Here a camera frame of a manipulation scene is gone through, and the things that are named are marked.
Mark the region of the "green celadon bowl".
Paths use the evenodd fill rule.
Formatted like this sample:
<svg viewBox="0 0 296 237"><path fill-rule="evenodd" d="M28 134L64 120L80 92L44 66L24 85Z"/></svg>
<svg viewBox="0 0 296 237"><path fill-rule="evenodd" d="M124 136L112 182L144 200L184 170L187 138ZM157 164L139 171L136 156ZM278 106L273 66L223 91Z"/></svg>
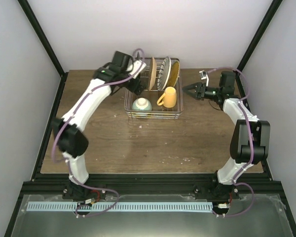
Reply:
<svg viewBox="0 0 296 237"><path fill-rule="evenodd" d="M136 115L147 116L152 110L151 102L146 98L138 98L132 104L132 110Z"/></svg>

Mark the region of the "yellow woven pattern plate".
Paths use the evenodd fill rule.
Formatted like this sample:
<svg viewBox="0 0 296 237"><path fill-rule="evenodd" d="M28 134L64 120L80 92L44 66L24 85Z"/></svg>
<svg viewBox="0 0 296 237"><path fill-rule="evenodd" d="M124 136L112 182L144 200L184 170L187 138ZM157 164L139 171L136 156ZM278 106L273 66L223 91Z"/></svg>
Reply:
<svg viewBox="0 0 296 237"><path fill-rule="evenodd" d="M175 87L180 74L180 62L177 60L172 64L167 87Z"/></svg>

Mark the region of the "yellow ceramic mug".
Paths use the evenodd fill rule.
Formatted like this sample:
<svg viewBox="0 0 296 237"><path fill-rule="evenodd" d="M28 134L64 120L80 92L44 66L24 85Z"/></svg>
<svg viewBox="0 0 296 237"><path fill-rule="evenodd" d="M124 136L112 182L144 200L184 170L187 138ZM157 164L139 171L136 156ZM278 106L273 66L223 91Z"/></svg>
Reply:
<svg viewBox="0 0 296 237"><path fill-rule="evenodd" d="M174 87L167 87L163 94L157 100L158 106L164 106L166 108L172 108L176 105L177 102L177 92Z"/></svg>

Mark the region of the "white blue striped plate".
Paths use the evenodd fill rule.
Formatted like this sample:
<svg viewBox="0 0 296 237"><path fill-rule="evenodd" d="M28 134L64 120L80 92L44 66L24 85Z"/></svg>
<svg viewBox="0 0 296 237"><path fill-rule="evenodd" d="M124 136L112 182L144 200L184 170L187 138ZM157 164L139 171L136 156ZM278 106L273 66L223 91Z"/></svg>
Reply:
<svg viewBox="0 0 296 237"><path fill-rule="evenodd" d="M171 65L172 65L171 58L169 56L165 57L165 59L163 60L159 68L158 79L157 79L158 91L162 91L165 89L168 79L170 77Z"/></svg>

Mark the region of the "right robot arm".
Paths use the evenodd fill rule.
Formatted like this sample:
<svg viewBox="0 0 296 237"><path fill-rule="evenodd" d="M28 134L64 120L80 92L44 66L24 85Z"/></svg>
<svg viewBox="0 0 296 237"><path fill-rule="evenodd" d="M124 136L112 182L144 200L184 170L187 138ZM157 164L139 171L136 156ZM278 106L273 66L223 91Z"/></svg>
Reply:
<svg viewBox="0 0 296 237"><path fill-rule="evenodd" d="M220 199L232 190L237 179L252 166L266 160L269 151L270 123L253 115L244 104L244 99L236 95L236 73L223 71L218 87L209 86L209 73L199 72L201 82L183 87L183 91L196 100L214 101L234 123L231 138L230 158L215 172L210 195Z"/></svg>

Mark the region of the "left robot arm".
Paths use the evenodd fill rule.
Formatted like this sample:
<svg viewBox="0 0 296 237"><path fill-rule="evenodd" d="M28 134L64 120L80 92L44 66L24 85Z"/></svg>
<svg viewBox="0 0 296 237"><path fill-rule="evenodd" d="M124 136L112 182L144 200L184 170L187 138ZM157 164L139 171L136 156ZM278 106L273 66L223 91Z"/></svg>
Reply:
<svg viewBox="0 0 296 237"><path fill-rule="evenodd" d="M138 75L145 69L145 58L142 49L136 49L132 55L116 51L110 62L96 69L88 87L61 118L54 118L52 130L54 142L51 158L56 159L57 149L62 153L62 160L69 169L67 194L74 199L86 199L92 194L107 192L105 188L92 188L86 182L89 173L85 164L85 152L89 141L84 135L85 127L98 106L119 88L127 88L140 94L144 87Z"/></svg>

